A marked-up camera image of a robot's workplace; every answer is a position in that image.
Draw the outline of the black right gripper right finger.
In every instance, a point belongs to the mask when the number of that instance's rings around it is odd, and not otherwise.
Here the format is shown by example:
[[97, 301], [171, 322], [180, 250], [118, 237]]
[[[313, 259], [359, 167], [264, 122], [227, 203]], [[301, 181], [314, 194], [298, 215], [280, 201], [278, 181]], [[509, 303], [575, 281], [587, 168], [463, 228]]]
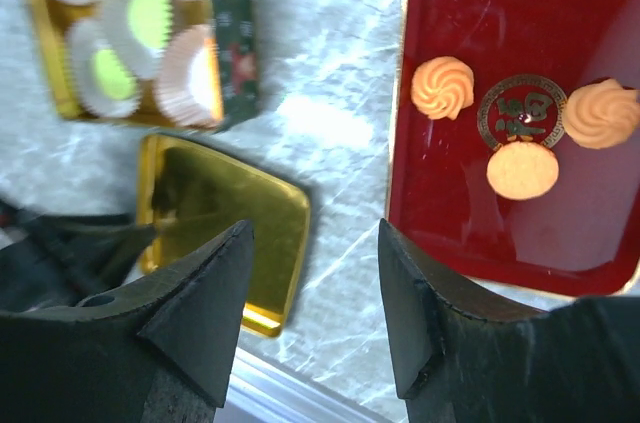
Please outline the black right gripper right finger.
[[635, 422], [639, 301], [542, 311], [498, 295], [381, 221], [396, 392], [413, 422]]

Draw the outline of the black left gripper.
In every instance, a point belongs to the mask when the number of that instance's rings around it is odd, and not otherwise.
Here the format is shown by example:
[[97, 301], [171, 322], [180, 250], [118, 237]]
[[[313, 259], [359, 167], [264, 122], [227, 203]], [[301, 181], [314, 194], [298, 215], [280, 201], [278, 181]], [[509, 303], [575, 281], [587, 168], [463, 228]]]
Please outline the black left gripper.
[[1, 309], [74, 306], [121, 285], [158, 235], [126, 214], [52, 215], [1, 200]]

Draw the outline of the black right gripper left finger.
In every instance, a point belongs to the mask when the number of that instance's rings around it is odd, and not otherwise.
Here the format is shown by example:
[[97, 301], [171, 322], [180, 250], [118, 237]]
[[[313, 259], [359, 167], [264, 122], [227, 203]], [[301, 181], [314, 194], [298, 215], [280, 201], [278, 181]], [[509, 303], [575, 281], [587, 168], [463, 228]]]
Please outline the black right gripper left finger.
[[254, 261], [239, 221], [76, 306], [1, 315], [5, 422], [210, 422], [226, 400]]

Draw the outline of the gold tin lid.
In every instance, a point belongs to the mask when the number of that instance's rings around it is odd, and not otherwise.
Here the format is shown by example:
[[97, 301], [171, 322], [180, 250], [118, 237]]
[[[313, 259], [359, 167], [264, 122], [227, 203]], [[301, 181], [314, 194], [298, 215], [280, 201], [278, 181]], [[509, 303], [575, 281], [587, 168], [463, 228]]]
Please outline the gold tin lid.
[[312, 190], [235, 158], [211, 143], [154, 133], [139, 147], [136, 221], [159, 231], [138, 261], [167, 266], [240, 220], [254, 229], [254, 263], [242, 325], [267, 338], [282, 332], [306, 256]]

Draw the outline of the green round cookie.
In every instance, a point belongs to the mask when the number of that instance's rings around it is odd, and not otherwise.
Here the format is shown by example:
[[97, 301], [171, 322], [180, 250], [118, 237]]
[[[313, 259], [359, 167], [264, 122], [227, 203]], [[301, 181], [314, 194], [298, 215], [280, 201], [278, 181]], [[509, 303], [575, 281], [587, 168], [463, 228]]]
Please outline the green round cookie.
[[127, 23], [137, 41], [152, 50], [166, 45], [172, 26], [170, 0], [129, 0]]
[[136, 80], [112, 49], [103, 48], [91, 60], [95, 82], [112, 100], [126, 100], [136, 92]]

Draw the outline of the green cookie tin box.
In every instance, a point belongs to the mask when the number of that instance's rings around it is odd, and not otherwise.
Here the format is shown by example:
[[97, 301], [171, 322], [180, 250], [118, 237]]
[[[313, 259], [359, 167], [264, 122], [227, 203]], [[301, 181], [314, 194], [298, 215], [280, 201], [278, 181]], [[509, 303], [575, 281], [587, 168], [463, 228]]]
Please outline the green cookie tin box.
[[252, 0], [28, 0], [57, 114], [220, 131], [258, 114]]

